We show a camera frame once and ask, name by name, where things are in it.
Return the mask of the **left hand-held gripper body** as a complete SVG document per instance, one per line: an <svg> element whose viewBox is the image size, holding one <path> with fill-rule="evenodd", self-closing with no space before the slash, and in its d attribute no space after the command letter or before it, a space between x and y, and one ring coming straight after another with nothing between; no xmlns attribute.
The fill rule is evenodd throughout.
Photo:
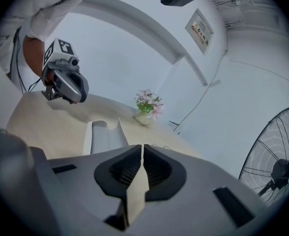
<svg viewBox="0 0 289 236"><path fill-rule="evenodd" d="M42 82L47 87L47 99L51 100L61 97L61 94L55 87L55 82L45 82L47 70L70 70L72 72L79 72L79 65L76 67L70 66L69 60L74 56L77 57L70 43L55 38L44 54Z"/></svg>

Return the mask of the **white wall socket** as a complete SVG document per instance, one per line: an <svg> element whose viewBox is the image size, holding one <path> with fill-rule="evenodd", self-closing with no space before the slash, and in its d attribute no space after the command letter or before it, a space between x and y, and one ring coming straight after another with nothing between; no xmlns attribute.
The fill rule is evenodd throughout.
<svg viewBox="0 0 289 236"><path fill-rule="evenodd" d="M168 122L168 126L171 128L171 130L179 135L181 132L181 125L179 123L173 122L173 121L169 121Z"/></svg>

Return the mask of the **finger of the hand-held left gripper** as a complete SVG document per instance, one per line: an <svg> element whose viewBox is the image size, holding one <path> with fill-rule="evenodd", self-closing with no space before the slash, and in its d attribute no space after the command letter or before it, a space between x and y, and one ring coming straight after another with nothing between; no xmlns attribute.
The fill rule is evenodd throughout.
<svg viewBox="0 0 289 236"><path fill-rule="evenodd" d="M86 101L89 84L79 72L54 70L54 82L62 99L69 103L83 103Z"/></svg>

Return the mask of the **potted pink flowers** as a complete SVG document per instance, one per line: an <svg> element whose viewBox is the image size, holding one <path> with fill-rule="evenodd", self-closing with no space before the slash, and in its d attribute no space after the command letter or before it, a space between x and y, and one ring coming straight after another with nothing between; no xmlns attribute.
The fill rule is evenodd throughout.
<svg viewBox="0 0 289 236"><path fill-rule="evenodd" d="M156 121L164 109L161 98L152 93L150 89L140 90L135 98L137 112L133 118L142 125L150 125Z"/></svg>

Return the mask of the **round wooden table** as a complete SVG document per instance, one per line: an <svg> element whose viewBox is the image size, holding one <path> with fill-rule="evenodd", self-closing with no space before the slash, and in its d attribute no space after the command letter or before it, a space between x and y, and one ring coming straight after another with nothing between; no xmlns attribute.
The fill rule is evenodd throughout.
<svg viewBox="0 0 289 236"><path fill-rule="evenodd" d="M198 157L198 153L168 129L158 124L141 125L134 118L135 109L125 104L89 95L84 103L69 104L62 99L47 101L42 93L22 96L12 113L7 130L20 137L29 146L43 150L46 158L59 159L84 156L83 144L89 121L104 120L110 129L117 119L129 146L157 144Z"/></svg>

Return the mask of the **white wall distribution box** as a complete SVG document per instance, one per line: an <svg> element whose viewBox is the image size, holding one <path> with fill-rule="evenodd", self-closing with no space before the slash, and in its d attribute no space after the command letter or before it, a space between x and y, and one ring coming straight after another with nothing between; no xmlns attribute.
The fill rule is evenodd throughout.
<svg viewBox="0 0 289 236"><path fill-rule="evenodd" d="M189 19L185 29L205 56L214 32L199 8Z"/></svg>

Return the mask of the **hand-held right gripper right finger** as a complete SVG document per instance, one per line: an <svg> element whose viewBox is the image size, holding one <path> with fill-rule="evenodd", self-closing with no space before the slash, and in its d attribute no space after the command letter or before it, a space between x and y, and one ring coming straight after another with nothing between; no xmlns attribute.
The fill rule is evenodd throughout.
<svg viewBox="0 0 289 236"><path fill-rule="evenodd" d="M217 165L144 146L149 182L134 236L253 236L266 210L260 197Z"/></svg>

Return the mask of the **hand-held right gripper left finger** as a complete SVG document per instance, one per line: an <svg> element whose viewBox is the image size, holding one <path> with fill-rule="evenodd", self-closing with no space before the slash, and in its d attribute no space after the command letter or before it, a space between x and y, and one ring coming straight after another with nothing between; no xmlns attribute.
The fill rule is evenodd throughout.
<svg viewBox="0 0 289 236"><path fill-rule="evenodd" d="M60 236L133 236L127 189L141 166L141 146L48 160L32 147L34 169Z"/></svg>

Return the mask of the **person's white shirt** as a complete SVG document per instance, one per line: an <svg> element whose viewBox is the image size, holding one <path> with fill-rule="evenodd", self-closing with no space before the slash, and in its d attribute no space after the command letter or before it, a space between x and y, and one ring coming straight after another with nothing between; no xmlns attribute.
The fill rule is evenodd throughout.
<svg viewBox="0 0 289 236"><path fill-rule="evenodd" d="M0 67L11 73L13 39L28 22L26 36L45 43L63 18L82 0L15 0L0 19Z"/></svg>

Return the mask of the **person's left forearm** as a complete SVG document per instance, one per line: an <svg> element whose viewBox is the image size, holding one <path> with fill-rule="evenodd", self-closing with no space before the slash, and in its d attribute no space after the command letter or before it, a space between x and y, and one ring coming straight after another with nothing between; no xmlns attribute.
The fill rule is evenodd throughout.
<svg viewBox="0 0 289 236"><path fill-rule="evenodd" d="M29 68L38 77L42 77L45 44L39 39L25 36L23 41L23 55Z"/></svg>

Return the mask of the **black standing fan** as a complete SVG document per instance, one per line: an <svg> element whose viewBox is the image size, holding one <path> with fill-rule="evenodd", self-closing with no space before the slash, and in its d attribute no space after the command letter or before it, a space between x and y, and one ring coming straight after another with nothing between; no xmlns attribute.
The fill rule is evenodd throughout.
<svg viewBox="0 0 289 236"><path fill-rule="evenodd" d="M289 195L289 108L262 130L238 179L268 206Z"/></svg>

